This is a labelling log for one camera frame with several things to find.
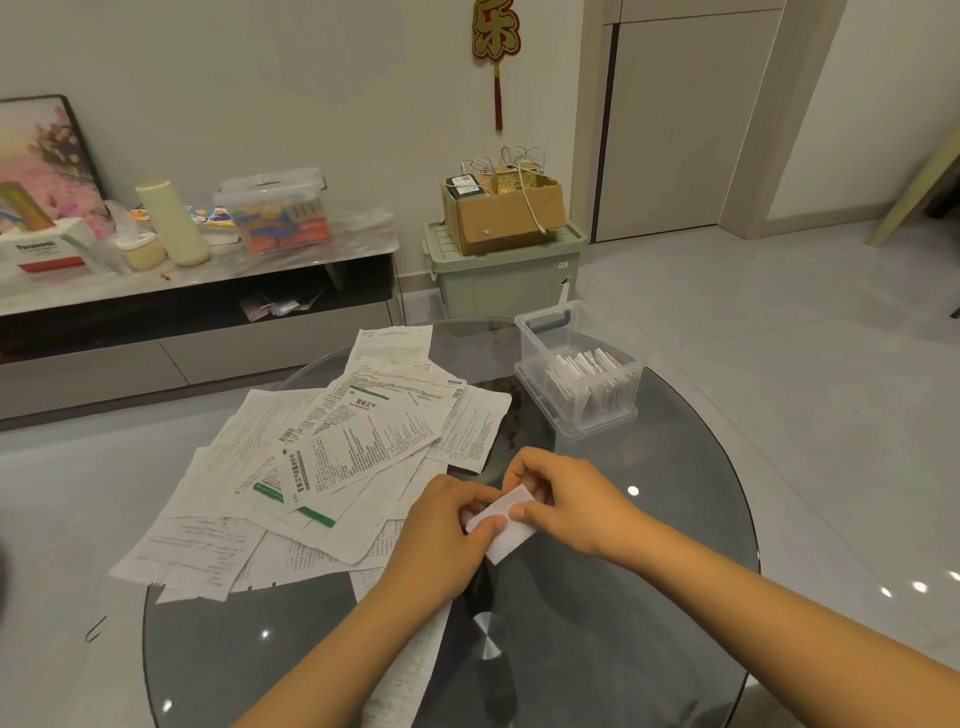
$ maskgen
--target person's left hand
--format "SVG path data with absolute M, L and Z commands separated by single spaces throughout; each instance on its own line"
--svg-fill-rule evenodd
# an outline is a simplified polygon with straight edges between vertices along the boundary
M 484 519 L 468 536 L 462 523 L 497 500 L 496 488 L 450 475 L 431 480 L 410 508 L 407 523 L 375 590 L 395 607 L 422 611 L 424 620 L 467 588 L 507 519 Z

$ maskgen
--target yellow cardboard item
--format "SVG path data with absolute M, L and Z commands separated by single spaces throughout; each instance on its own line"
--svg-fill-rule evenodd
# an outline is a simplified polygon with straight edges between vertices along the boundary
M 542 185 L 528 189 L 530 207 L 547 230 L 541 234 L 523 199 L 523 192 L 498 192 L 496 177 L 476 175 L 491 194 L 454 199 L 446 182 L 441 182 L 444 218 L 450 234 L 463 255 L 484 255 L 541 245 L 556 239 L 554 231 L 567 223 L 564 190 L 551 178 L 542 178 Z

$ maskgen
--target cream cylindrical bottle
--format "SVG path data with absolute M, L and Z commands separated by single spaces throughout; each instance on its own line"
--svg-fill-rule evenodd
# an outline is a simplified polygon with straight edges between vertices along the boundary
M 153 220 L 160 243 L 175 263 L 191 266 L 210 260 L 210 247 L 169 181 L 140 184 L 136 193 Z

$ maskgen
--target tile floor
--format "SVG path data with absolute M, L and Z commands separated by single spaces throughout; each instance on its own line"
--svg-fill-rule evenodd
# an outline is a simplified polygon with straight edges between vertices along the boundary
M 960 668 L 960 225 L 880 250 L 862 244 L 870 228 L 603 243 L 578 295 L 726 449 L 765 574 Z M 413 294 L 407 313 L 439 318 L 439 297 Z M 117 608 L 142 590 L 90 575 L 135 543 L 244 394 L 0 434 L 0 542 L 18 566 L 0 594 L 5 725 L 152 725 L 136 610 Z M 92 694 L 109 716 L 88 715 Z

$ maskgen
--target black glass tabletop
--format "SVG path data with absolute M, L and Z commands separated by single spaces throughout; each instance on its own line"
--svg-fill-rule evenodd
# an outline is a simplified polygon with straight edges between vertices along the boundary
M 325 387 L 350 348 L 281 387 Z M 430 358 L 513 402 L 484 471 L 449 472 L 499 486 L 531 445 L 592 462 L 637 507 L 758 570 L 750 510 L 726 453 L 693 409 L 649 369 L 637 419 L 572 446 L 514 376 L 519 332 L 509 321 L 434 325 Z M 229 726 L 355 605 L 345 573 L 224 603 L 155 604 L 144 614 L 148 693 L 161 728 Z M 477 572 L 456 599 L 415 725 L 721 728 L 746 673 L 678 607 L 634 574 L 537 534 Z

